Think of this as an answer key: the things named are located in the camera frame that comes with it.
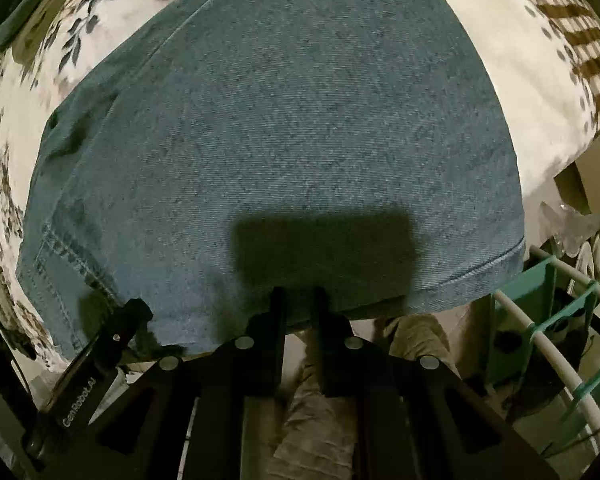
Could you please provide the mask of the blue denim jeans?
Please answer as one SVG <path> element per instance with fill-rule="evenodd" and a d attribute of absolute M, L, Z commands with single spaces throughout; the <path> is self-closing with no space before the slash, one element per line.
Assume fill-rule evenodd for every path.
<path fill-rule="evenodd" d="M 66 359 L 132 298 L 137 352 L 207 352 L 292 291 L 437 312 L 524 258 L 516 155 L 444 0 L 176 0 L 66 97 L 18 281 Z"/>

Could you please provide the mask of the teal plastic rack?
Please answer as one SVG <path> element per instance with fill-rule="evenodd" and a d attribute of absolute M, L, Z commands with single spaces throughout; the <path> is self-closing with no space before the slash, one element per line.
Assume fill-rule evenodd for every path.
<path fill-rule="evenodd" d="M 586 443 L 600 450 L 600 282 L 542 248 L 490 298 L 486 388 L 512 424 L 562 398 L 540 444 L 545 457 Z"/>

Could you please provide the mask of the small cardboard box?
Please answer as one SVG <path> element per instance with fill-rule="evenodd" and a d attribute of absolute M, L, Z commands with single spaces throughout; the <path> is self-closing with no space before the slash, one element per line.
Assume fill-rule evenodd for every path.
<path fill-rule="evenodd" d="M 580 214 L 600 212 L 600 134 L 554 181 L 565 204 Z"/>

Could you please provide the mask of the floral bed quilt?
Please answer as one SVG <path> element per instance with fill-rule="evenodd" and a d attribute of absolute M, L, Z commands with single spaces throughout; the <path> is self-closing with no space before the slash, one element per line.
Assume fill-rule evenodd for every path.
<path fill-rule="evenodd" d="M 32 341 L 32 359 L 64 359 L 42 313 L 16 279 L 22 222 L 42 131 L 52 111 L 106 55 L 174 0 L 42 0 L 0 54 L 0 282 L 10 327 Z M 543 34 L 545 18 L 522 0 L 446 0 L 474 43 L 512 136 L 521 189 L 530 195 L 596 137 L 584 131 L 583 88 Z"/>

